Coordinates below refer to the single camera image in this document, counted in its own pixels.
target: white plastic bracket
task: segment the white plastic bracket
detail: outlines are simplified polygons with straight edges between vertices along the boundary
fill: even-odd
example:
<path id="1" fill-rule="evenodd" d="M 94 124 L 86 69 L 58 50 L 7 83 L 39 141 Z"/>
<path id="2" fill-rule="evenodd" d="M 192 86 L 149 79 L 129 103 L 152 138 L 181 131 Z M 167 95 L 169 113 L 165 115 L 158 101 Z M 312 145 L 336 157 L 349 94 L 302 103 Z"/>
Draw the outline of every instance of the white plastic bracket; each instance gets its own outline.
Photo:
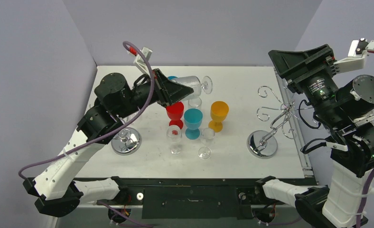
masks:
<path id="1" fill-rule="evenodd" d="M 341 144 L 338 144 L 338 143 L 335 143 L 335 142 L 326 142 L 327 144 L 327 147 L 331 148 L 331 149 L 336 149 L 336 150 L 340 150 L 340 151 L 348 151 L 348 146 L 347 145 L 341 145 Z"/>
<path id="2" fill-rule="evenodd" d="M 309 189 L 306 187 L 295 186 L 291 184 L 284 183 L 278 179 L 269 180 L 263 186 L 265 196 L 270 199 L 276 199 L 282 201 L 286 204 L 295 206 L 296 194 L 302 194 Z"/>
<path id="3" fill-rule="evenodd" d="M 84 195 L 80 203 L 88 203 L 97 200 L 112 200 L 120 192 L 117 183 L 107 178 L 97 181 L 75 181 L 76 188 Z"/>
<path id="4" fill-rule="evenodd" d="M 365 67 L 367 50 L 363 50 L 361 54 L 356 54 L 356 48 L 358 43 L 359 40 L 353 40 L 349 48 L 348 57 L 343 58 L 334 63 L 337 74 L 354 70 L 360 70 Z"/>
<path id="5" fill-rule="evenodd" d="M 152 50 L 147 48 L 147 47 L 143 47 L 141 52 L 144 54 L 145 58 L 147 60 L 149 60 L 150 56 L 152 55 Z M 148 72 L 148 68 L 147 68 L 147 65 L 144 63 L 144 60 L 141 58 L 140 55 L 136 55 L 135 56 L 135 59 L 134 59 L 134 65 L 143 73 L 143 74 L 147 74 L 149 75 L 149 72 Z"/>

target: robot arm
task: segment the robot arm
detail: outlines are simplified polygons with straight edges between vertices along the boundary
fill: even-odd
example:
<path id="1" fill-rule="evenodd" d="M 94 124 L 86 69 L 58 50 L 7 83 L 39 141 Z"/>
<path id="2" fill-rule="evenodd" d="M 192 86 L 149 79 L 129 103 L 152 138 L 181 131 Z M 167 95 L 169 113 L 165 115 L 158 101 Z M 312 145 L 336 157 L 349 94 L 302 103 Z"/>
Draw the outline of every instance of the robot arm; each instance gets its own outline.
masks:
<path id="1" fill-rule="evenodd" d="M 330 189 L 296 187 L 268 177 L 256 189 L 264 198 L 277 199 L 296 208 L 315 228 L 355 225 L 367 179 L 374 168 L 374 77 L 360 75 L 338 88 L 332 77 L 365 66 L 374 40 L 354 40 L 349 55 L 335 61 L 328 45 L 304 52 L 270 51 L 281 78 L 293 93 L 304 93 L 314 107 L 313 118 L 331 134 L 322 142 L 332 149 L 334 172 Z M 309 153 L 319 145 L 302 151 Z M 368 194 L 374 194 L 370 186 Z M 367 222 L 363 216 L 361 225 Z"/>
<path id="2" fill-rule="evenodd" d="M 143 54 L 147 57 L 151 53 L 149 49 L 143 49 Z M 134 63 L 142 72 L 147 73 L 147 67 L 140 59 L 137 55 Z M 166 107 L 193 93 L 192 88 L 168 80 L 159 69 L 154 69 L 153 73 L 155 86 L 150 104 L 157 102 Z M 80 203 L 120 197 L 123 185 L 118 177 L 99 181 L 73 181 L 89 159 L 108 144 L 114 135 L 75 153 L 65 152 L 121 127 L 121 118 L 137 112 L 146 102 L 150 91 L 148 79 L 148 75 L 142 75 L 131 89 L 122 74 L 111 73 L 103 77 L 94 90 L 97 95 L 94 106 L 79 121 L 70 141 L 59 154 L 65 156 L 51 163 L 36 178 L 24 181 L 27 192 L 38 197 L 35 205 L 40 213 L 62 217 L 73 211 Z"/>

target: red goblet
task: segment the red goblet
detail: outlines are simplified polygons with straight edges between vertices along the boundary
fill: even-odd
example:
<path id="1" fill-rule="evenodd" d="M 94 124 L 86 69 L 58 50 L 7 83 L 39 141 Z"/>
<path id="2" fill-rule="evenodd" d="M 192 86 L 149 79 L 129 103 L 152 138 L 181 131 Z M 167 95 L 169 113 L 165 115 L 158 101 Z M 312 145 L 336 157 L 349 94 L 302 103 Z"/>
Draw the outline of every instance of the red goblet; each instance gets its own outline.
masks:
<path id="1" fill-rule="evenodd" d="M 184 113 L 183 103 L 177 102 L 171 106 L 167 106 L 166 112 L 168 113 L 168 117 L 171 119 L 171 121 L 169 122 L 169 126 L 177 125 L 180 129 L 182 129 L 183 121 L 181 121 L 181 118 L 183 117 Z"/>

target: red wire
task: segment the red wire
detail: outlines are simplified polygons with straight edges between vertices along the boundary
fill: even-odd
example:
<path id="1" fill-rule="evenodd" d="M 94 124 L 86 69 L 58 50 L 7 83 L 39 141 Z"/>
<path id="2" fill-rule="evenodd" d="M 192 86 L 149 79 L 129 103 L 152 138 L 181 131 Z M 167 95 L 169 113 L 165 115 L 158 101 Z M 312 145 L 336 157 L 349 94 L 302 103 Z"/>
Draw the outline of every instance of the red wire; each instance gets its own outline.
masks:
<path id="1" fill-rule="evenodd" d="M 128 202 L 124 205 L 122 211 L 123 211 L 123 214 L 126 214 L 126 210 L 125 210 L 125 207 L 131 202 L 131 195 L 128 195 Z"/>
<path id="2" fill-rule="evenodd" d="M 275 210 L 276 203 L 274 203 L 274 206 L 272 207 L 272 210 L 270 213 L 272 213 Z"/>

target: cable tie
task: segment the cable tie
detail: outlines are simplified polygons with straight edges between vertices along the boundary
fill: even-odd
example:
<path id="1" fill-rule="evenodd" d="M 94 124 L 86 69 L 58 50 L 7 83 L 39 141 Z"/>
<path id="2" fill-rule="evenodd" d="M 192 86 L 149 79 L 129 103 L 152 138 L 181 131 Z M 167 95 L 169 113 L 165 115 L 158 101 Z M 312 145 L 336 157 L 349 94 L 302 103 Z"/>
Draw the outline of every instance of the cable tie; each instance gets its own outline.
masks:
<path id="1" fill-rule="evenodd" d="M 70 159 L 70 160 L 72 160 L 72 161 L 75 161 L 75 159 L 72 158 L 69 154 L 67 154 L 67 152 L 64 152 L 63 154 L 64 154 L 64 156 L 65 156 L 66 158 L 68 158 L 68 159 Z"/>

